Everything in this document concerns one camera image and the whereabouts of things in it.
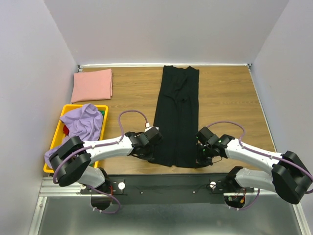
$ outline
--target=wooden tabletop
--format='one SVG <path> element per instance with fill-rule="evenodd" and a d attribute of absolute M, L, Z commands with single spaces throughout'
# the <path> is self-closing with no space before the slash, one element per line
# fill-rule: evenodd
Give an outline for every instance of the wooden tabletop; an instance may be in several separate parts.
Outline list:
<path fill-rule="evenodd" d="M 199 81 L 199 129 L 212 122 L 230 120 L 246 129 L 243 141 L 256 147 L 274 151 L 272 140 L 262 109 L 246 66 L 195 67 L 200 70 Z M 108 68 L 84 68 L 83 72 Z M 118 115 L 127 109 L 138 109 L 153 124 L 157 97 L 161 86 L 163 67 L 112 68 L 113 96 L 111 100 L 91 102 L 109 107 L 105 139 L 118 137 Z M 127 113 L 122 117 L 125 131 L 139 132 L 144 129 L 140 114 Z M 241 129 L 231 124 L 218 124 L 210 128 L 215 134 L 239 137 Z M 256 169 L 240 161 L 223 159 L 213 166 L 199 169 L 167 167 L 152 164 L 135 157 L 114 157 L 100 164 L 108 174 L 166 174 L 166 173 L 215 173 L 229 172 L 241 165 Z"/>

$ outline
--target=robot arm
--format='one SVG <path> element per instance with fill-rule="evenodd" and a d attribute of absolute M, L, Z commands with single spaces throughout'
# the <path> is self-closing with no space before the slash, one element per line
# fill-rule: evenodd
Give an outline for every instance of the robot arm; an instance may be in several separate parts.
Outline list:
<path fill-rule="evenodd" d="M 240 143 L 239 139 L 229 135 L 219 138 L 207 127 L 197 133 L 197 138 L 201 150 L 198 159 L 200 163 L 211 163 L 213 157 L 221 156 L 248 163 L 262 170 L 249 170 L 236 166 L 230 171 L 224 182 L 217 187 L 228 188 L 229 191 L 237 191 L 241 188 L 262 188 L 276 192 L 289 203 L 298 204 L 312 184 L 306 174 L 283 161 L 290 161 L 308 171 L 293 152 L 287 151 L 285 154 L 281 154 L 265 151 Z"/>
<path fill-rule="evenodd" d="M 106 184 L 106 172 L 101 168 L 93 168 L 90 164 L 114 156 L 131 155 L 149 160 L 154 146 L 161 139 L 162 135 L 156 127 L 146 128 L 142 133 L 127 132 L 123 138 L 103 141 L 81 141 L 79 137 L 72 137 L 51 155 L 49 161 L 59 186 L 79 182 L 106 191 L 109 186 Z M 64 163 L 77 150 L 77 155 Z"/>
<path fill-rule="evenodd" d="M 262 188 L 276 192 L 289 203 L 297 204 L 312 184 L 306 174 L 280 160 L 291 161 L 307 171 L 298 156 L 292 152 L 274 153 L 247 144 L 244 144 L 246 148 L 243 148 L 239 139 L 229 135 L 219 138 L 207 127 L 202 128 L 196 136 L 200 142 L 197 158 L 199 164 L 211 165 L 214 157 L 221 156 L 248 163 L 262 170 L 237 166 L 228 173 L 225 180 L 216 185 L 218 188 L 227 189 L 228 192 L 238 192 L 242 188 Z M 149 127 L 142 133 L 127 132 L 123 138 L 104 141 L 83 142 L 79 137 L 73 137 L 49 160 L 61 187 L 79 182 L 100 191 L 108 191 L 110 182 L 107 182 L 109 178 L 106 172 L 101 168 L 93 168 L 90 164 L 114 156 L 131 155 L 149 160 L 154 145 L 161 139 L 162 135 L 157 127 Z M 64 159 L 78 149 L 79 153 L 64 163 Z"/>

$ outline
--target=pink towel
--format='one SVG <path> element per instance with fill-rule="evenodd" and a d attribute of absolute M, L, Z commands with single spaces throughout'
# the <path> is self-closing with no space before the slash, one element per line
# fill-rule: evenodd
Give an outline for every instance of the pink towel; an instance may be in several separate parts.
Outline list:
<path fill-rule="evenodd" d="M 112 70 L 78 72 L 74 74 L 72 103 L 88 100 L 111 99 Z"/>

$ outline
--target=yellow tray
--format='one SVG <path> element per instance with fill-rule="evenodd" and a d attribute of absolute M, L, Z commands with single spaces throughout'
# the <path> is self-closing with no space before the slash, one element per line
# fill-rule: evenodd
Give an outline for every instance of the yellow tray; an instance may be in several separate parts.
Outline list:
<path fill-rule="evenodd" d="M 82 106 L 83 106 L 83 104 L 66 104 L 63 107 L 63 110 L 61 112 L 61 116 L 63 116 L 68 111 L 71 111 L 71 110 L 77 109 L 77 108 L 81 108 Z M 103 140 L 104 129 L 106 127 L 109 108 L 107 107 L 107 105 L 95 105 L 95 106 L 98 108 L 99 111 L 104 111 L 103 123 L 102 123 L 102 127 L 101 127 L 100 138 L 99 138 L 99 140 Z M 64 124 L 59 120 L 58 125 L 57 125 L 57 129 L 54 132 L 54 136 L 53 136 L 53 140 L 52 140 L 50 149 L 52 149 L 52 148 L 54 148 L 54 147 L 56 147 L 62 143 L 62 140 L 65 137 L 65 134 L 63 133 L 63 127 L 64 127 Z M 93 167 L 98 168 L 98 165 L 99 165 L 99 162 L 96 161 L 93 164 Z M 54 173 L 53 169 L 48 167 L 47 163 L 45 163 L 45 165 L 44 165 L 44 172 L 45 173 Z"/>

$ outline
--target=white backdrop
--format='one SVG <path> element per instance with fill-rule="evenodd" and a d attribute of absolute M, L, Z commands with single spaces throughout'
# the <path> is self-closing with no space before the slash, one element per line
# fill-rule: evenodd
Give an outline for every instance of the white backdrop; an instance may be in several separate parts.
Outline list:
<path fill-rule="evenodd" d="M 78 64 L 252 63 L 288 0 L 45 0 Z"/>
<path fill-rule="evenodd" d="M 298 154 L 313 173 L 313 1 L 290 0 L 252 65 L 279 152 Z M 313 231 L 313 194 L 301 201 Z"/>
<path fill-rule="evenodd" d="M 42 0 L 0 7 L 0 234 L 26 235 L 76 63 Z"/>

